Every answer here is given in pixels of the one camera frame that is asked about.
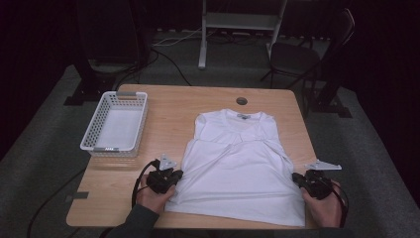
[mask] white plastic basket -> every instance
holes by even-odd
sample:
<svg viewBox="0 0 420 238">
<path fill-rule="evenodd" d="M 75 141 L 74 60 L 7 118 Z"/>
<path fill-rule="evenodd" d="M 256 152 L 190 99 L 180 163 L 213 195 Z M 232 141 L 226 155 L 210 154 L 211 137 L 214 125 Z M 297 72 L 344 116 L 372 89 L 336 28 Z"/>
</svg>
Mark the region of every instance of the white plastic basket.
<svg viewBox="0 0 420 238">
<path fill-rule="evenodd" d="M 93 157 L 136 157 L 147 112 L 145 92 L 104 92 L 80 149 Z"/>
</svg>

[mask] person's left hand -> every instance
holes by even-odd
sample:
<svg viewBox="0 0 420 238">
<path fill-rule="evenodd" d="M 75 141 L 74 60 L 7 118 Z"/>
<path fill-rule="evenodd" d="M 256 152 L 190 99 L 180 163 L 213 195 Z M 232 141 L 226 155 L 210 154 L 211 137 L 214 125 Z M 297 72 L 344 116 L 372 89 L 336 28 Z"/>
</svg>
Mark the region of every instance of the person's left hand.
<svg viewBox="0 0 420 238">
<path fill-rule="evenodd" d="M 144 175 L 140 181 L 141 187 L 145 187 L 148 175 Z M 161 214 L 166 202 L 175 194 L 175 185 L 172 185 L 166 193 L 155 193 L 146 187 L 137 193 L 136 204 L 142 205 L 151 211 Z"/>
</svg>

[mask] wooden table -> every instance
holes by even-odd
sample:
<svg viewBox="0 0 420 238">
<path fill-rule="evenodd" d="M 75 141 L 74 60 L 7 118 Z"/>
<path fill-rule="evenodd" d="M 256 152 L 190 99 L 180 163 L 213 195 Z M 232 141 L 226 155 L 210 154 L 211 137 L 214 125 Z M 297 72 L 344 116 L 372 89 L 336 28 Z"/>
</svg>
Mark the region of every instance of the wooden table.
<svg viewBox="0 0 420 238">
<path fill-rule="evenodd" d="M 316 161 L 295 96 L 290 90 L 230 87 L 187 87 L 132 85 L 120 91 L 148 94 L 149 110 L 135 163 L 108 164 L 90 160 L 67 215 L 67 224 L 77 227 L 112 227 L 125 221 L 131 210 L 131 193 L 143 167 L 161 154 L 181 163 L 185 147 L 194 135 L 199 113 L 229 108 L 242 113 L 263 111 L 274 116 L 281 144 L 295 170 Z M 248 104 L 239 105 L 238 97 Z M 160 228 L 243 228 L 287 229 L 288 226 L 231 218 L 165 212 L 157 221 Z M 307 214 L 306 227 L 315 224 Z"/>
</svg>

